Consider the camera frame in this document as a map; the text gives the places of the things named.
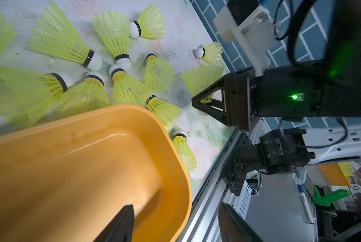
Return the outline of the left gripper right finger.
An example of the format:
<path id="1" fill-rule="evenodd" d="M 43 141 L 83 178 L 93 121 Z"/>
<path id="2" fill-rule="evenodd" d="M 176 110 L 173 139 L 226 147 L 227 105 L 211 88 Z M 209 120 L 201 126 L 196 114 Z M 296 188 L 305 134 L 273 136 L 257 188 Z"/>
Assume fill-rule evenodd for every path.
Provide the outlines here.
<path id="1" fill-rule="evenodd" d="M 220 204 L 218 220 L 223 242 L 263 241 L 229 204 Z"/>

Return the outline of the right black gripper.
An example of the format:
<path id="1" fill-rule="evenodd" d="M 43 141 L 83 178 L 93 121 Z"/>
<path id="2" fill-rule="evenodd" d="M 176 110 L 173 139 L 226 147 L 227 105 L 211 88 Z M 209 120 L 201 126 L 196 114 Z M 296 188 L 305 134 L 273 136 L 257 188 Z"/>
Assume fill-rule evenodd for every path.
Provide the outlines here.
<path id="1" fill-rule="evenodd" d="M 220 91 L 221 100 L 211 98 L 202 103 L 216 91 Z M 245 131 L 261 117 L 294 122 L 317 117 L 361 118 L 361 66 L 348 67 L 341 76 L 283 66 L 256 77 L 254 68 L 239 69 L 201 91 L 191 103 L 222 124 Z"/>

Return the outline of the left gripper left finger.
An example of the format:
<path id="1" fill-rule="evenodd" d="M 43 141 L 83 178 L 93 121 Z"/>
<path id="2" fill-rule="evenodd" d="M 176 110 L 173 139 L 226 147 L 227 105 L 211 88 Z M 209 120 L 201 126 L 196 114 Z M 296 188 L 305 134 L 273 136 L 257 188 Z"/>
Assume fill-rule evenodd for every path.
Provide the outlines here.
<path id="1" fill-rule="evenodd" d="M 94 242 L 131 242 L 135 225 L 132 204 L 124 206 L 96 237 Z"/>

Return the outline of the yellow shuttlecock bottom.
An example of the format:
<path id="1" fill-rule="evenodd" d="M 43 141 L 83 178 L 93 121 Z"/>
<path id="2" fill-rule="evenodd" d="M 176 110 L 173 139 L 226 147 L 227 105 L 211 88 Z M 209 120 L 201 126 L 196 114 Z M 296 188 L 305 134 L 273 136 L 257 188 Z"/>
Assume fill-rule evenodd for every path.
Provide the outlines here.
<path id="1" fill-rule="evenodd" d="M 185 131 L 179 129 L 173 135 L 173 145 L 181 158 L 185 169 L 188 173 L 194 171 L 197 167 L 196 158 L 187 143 L 187 136 Z"/>

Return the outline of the yellow plastic storage box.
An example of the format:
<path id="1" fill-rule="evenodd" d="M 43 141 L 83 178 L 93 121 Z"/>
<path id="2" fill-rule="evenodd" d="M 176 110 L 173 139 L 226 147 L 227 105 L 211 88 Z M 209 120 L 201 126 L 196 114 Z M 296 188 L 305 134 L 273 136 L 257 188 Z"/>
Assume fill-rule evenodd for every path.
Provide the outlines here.
<path id="1" fill-rule="evenodd" d="M 0 136 L 0 242 L 92 242 L 125 206 L 134 242 L 173 242 L 188 174 L 162 123 L 115 105 Z"/>

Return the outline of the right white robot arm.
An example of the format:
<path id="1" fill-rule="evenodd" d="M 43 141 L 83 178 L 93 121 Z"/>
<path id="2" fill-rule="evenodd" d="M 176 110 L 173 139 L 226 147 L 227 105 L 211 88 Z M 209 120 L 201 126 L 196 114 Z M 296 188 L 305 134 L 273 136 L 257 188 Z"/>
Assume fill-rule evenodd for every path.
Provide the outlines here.
<path id="1" fill-rule="evenodd" d="M 245 175 L 294 173 L 309 164 L 361 155 L 361 1 L 336 1 L 322 57 L 299 61 L 299 32 L 315 4 L 291 8 L 277 32 L 261 1 L 229 1 L 214 19 L 222 39 L 237 40 L 251 66 L 218 78 L 193 95 L 194 108 L 222 124 L 249 132 L 260 118 L 280 118 L 256 145 L 238 142 L 223 174 L 239 195 Z"/>

